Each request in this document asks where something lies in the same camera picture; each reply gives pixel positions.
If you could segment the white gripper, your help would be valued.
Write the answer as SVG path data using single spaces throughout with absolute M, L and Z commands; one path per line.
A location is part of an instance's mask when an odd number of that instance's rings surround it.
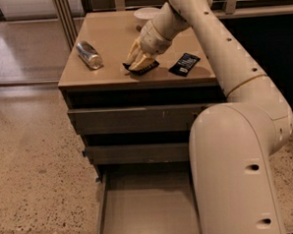
M 130 48 L 126 64 L 130 65 L 131 71 L 142 70 L 154 62 L 156 55 L 164 54 L 171 44 L 170 40 L 159 34 L 152 21 L 148 21 Z

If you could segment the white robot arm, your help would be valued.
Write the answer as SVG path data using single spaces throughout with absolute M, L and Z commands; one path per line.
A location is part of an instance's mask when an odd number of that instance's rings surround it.
M 127 64 L 151 65 L 192 28 L 226 100 L 192 125 L 189 156 L 202 234 L 286 234 L 269 167 L 293 112 L 264 69 L 211 11 L 212 0 L 168 0 L 141 29 Z

